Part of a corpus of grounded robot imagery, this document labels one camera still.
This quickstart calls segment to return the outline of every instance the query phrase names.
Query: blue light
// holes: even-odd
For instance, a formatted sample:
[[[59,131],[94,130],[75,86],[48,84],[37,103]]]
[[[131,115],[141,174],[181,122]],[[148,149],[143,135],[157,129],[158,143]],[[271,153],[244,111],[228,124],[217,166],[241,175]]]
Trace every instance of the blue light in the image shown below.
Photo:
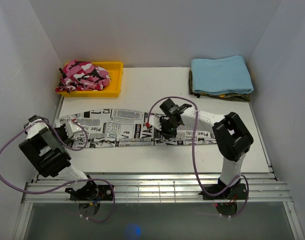
[[[141,235],[141,233],[142,233],[142,230],[141,230],[141,228],[140,228],[139,226],[135,226],[135,231],[136,231],[136,234],[137,234],[138,237],[139,237],[139,236]]]
[[[140,239],[142,229],[137,224],[132,223],[125,227],[124,233],[127,240],[137,240]]]

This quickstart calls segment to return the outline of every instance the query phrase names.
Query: glass panel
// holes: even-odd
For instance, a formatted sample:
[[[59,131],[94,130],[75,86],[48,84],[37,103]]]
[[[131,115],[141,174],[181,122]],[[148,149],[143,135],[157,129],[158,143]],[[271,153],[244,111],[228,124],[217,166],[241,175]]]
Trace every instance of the glass panel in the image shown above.
[[[103,203],[95,218],[111,206]],[[294,239],[282,202],[249,202],[230,220],[196,212],[217,214],[213,203],[116,204],[107,222],[95,223],[78,216],[77,203],[35,203],[25,239]]]

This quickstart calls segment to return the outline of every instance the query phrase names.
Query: yellow tray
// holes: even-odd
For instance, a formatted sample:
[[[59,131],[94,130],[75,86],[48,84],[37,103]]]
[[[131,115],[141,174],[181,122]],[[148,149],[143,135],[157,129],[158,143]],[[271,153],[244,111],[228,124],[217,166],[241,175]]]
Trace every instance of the yellow tray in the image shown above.
[[[111,84],[101,91],[65,91],[58,92],[63,97],[83,97],[83,98],[116,98],[121,92],[121,83],[123,75],[123,63],[121,61],[92,61],[95,66],[102,67],[109,72]]]

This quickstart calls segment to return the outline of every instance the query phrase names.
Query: blue towel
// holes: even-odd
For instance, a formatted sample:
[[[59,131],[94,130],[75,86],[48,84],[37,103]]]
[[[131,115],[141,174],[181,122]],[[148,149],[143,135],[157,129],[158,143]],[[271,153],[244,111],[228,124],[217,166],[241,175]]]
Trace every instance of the blue towel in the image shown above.
[[[191,61],[191,72],[194,93],[250,94],[254,90],[242,56],[218,60],[194,59]]]

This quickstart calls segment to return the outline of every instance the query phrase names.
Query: folded cloth stack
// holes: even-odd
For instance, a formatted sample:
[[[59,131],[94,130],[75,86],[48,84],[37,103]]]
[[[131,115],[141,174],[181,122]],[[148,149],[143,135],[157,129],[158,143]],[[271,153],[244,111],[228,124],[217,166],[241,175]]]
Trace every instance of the folded cloth stack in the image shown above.
[[[189,91],[193,95],[249,102],[254,90],[242,56],[194,59],[189,75]]]
[[[56,92],[100,91],[111,83],[108,71],[90,61],[70,61],[61,69],[62,76]]]

